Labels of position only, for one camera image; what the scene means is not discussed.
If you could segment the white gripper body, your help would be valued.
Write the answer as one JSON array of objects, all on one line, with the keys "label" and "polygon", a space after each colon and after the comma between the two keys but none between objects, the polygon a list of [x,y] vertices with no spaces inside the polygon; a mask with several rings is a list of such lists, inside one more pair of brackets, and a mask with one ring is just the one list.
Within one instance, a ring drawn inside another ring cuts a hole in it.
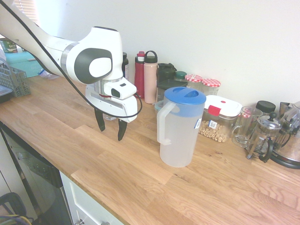
[{"label": "white gripper body", "polygon": [[138,111],[137,100],[134,96],[130,96],[124,100],[110,97],[104,98],[95,90],[93,84],[88,84],[85,90],[85,97],[104,114],[111,117],[119,118],[125,122],[134,121],[137,116],[133,116]]}]

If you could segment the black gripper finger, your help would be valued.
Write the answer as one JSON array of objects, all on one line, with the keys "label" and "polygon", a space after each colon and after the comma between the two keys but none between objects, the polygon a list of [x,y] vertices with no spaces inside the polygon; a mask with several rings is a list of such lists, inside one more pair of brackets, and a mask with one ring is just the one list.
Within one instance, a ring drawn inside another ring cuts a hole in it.
[{"label": "black gripper finger", "polygon": [[100,131],[102,132],[105,130],[105,122],[104,122],[104,118],[103,118],[103,112],[97,108],[94,109],[94,112],[95,112],[97,124],[99,126]]},{"label": "black gripper finger", "polygon": [[119,125],[119,130],[118,130],[118,141],[121,141],[124,137],[124,134],[127,129],[127,122],[123,121],[121,119],[118,119],[118,125]]}]

